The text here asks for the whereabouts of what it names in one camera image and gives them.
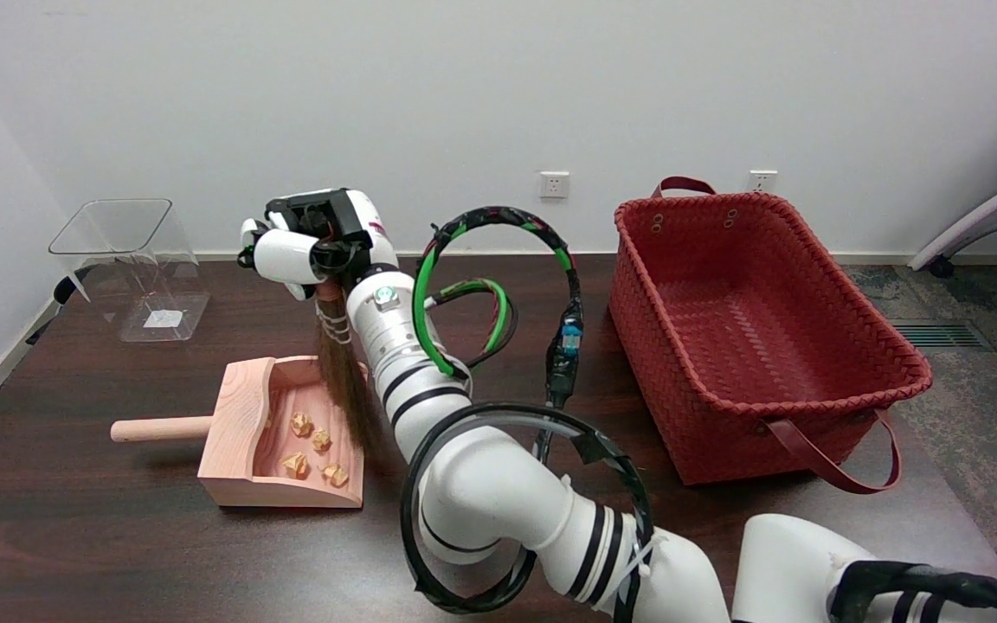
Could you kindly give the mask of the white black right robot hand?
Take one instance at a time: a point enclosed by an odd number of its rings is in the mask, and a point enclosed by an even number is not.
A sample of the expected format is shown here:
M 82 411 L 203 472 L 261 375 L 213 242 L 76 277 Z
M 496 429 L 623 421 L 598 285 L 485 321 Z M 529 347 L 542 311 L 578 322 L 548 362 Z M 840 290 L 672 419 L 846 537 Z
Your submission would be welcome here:
M 242 223 L 236 260 L 299 300 L 327 295 L 332 285 L 351 292 L 373 273 L 400 267 L 375 204 L 346 188 L 268 201 L 261 220 Z

